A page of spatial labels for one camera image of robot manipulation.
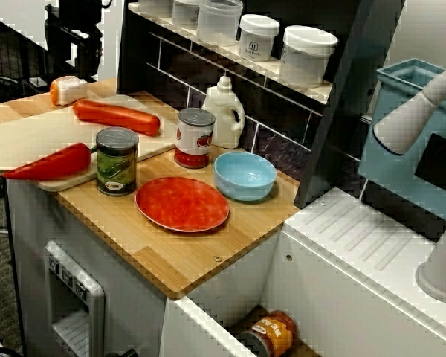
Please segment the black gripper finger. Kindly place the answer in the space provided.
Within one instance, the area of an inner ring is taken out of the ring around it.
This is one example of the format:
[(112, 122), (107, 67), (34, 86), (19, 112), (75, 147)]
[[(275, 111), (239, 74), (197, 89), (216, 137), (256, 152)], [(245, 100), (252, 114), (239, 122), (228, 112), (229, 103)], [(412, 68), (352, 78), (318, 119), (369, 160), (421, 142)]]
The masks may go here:
[(92, 77), (98, 72), (102, 47), (97, 44), (80, 44), (77, 55), (77, 73), (79, 77)]
[(51, 42), (48, 44), (48, 53), (53, 71), (74, 70), (74, 67), (68, 63), (71, 59), (70, 42)]

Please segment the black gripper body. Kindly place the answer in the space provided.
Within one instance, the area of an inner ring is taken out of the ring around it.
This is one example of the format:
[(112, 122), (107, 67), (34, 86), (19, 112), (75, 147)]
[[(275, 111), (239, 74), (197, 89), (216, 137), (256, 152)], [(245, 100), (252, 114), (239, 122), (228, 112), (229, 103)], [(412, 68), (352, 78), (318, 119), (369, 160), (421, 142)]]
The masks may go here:
[(97, 25), (102, 19), (101, 1), (58, 1), (45, 5), (45, 38), (49, 48), (80, 42), (102, 47), (102, 33)]

